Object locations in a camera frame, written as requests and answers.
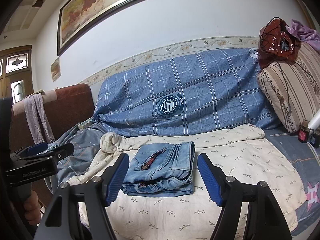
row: printed emblem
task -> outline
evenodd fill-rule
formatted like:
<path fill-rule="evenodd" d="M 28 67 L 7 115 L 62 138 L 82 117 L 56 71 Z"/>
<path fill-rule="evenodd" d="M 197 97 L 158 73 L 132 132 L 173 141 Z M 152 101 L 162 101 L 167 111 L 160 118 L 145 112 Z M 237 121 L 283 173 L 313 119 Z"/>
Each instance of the printed emblem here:
<path fill-rule="evenodd" d="M 251 57 L 258 59 L 258 49 L 257 48 L 250 48 L 249 52 L 250 52 Z"/>
<path fill-rule="evenodd" d="M 168 95 L 161 98 L 156 105 L 156 114 L 160 116 L 167 116 L 176 113 L 178 110 L 182 111 L 184 100 L 179 93 L 175 95 Z"/>

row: red bottle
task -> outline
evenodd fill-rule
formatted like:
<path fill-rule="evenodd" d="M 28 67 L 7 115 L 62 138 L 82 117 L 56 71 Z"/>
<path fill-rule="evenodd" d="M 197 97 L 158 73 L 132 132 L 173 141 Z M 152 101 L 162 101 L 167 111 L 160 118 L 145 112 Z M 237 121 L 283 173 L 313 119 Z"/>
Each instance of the red bottle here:
<path fill-rule="evenodd" d="M 302 125 L 300 125 L 300 131 L 298 135 L 298 140 L 302 143 L 306 143 L 309 138 L 310 129 L 308 128 L 308 120 L 303 120 Z"/>

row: small framed picture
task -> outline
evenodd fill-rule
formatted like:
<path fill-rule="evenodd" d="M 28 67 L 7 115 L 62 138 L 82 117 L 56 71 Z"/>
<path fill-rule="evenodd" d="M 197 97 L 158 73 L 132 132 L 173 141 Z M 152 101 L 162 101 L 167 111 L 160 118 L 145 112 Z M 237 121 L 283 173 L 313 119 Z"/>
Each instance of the small framed picture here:
<path fill-rule="evenodd" d="M 60 60 L 57 58 L 54 63 L 51 65 L 51 75 L 52 81 L 55 82 L 59 76 L 61 76 L 60 71 Z"/>

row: lavender cloth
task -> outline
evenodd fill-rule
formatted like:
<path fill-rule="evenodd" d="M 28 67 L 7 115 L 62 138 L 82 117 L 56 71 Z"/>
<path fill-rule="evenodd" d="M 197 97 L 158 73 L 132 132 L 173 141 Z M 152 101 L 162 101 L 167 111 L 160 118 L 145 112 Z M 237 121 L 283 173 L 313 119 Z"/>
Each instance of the lavender cloth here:
<path fill-rule="evenodd" d="M 300 41 L 305 41 L 320 52 L 320 35 L 316 30 L 304 26 L 301 22 L 291 19 L 292 27 L 288 27 L 288 32 L 298 38 Z"/>
<path fill-rule="evenodd" d="M 47 116 L 44 112 L 42 95 L 35 94 L 33 96 L 27 96 L 23 100 L 23 103 L 29 130 L 31 132 L 35 144 L 44 142 L 40 129 L 40 124 L 38 121 L 38 114 L 42 122 L 47 142 L 52 143 L 53 141 L 55 141 Z"/>

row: light blue denim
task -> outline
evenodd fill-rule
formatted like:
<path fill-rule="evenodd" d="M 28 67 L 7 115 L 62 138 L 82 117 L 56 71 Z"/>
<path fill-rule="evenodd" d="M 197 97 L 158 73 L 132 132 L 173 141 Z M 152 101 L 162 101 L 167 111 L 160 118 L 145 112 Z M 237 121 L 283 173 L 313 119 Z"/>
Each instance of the light blue denim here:
<path fill-rule="evenodd" d="M 154 153 L 164 150 L 141 170 Z M 192 168 L 195 158 L 193 142 L 154 143 L 140 147 L 131 160 L 122 190 L 129 196 L 176 197 L 193 193 Z"/>

